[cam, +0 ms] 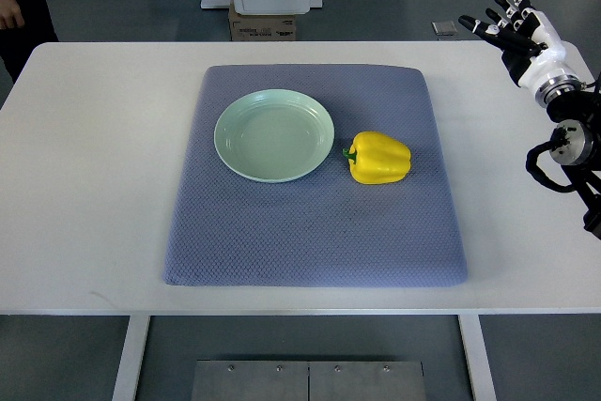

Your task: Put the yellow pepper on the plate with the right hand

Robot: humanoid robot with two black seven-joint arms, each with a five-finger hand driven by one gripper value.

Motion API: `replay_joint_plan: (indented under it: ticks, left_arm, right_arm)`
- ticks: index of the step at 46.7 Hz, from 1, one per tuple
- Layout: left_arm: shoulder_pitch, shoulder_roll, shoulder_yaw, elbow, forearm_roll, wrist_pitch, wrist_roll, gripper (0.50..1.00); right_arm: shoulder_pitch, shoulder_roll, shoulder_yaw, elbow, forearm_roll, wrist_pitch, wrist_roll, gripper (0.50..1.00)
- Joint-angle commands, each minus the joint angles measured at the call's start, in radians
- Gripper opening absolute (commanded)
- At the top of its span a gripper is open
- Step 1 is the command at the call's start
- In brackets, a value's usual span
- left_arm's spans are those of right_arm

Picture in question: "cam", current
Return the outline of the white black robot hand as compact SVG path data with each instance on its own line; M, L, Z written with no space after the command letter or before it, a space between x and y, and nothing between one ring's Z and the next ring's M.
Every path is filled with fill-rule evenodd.
M503 13L488 8L489 20L462 15L473 35L501 50L511 80L528 90L543 108L560 95L579 91L581 81L566 63L566 49L545 13L531 0L494 0Z

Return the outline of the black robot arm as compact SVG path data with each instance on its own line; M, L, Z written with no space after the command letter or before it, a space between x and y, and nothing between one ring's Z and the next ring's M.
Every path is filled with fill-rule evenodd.
M540 185L556 193L577 193L587 212L583 227L600 236L600 82L582 83L573 75L559 75L545 82L536 99L556 124L550 138L532 148L526 158L527 172ZM548 153L569 183L552 180L538 165Z

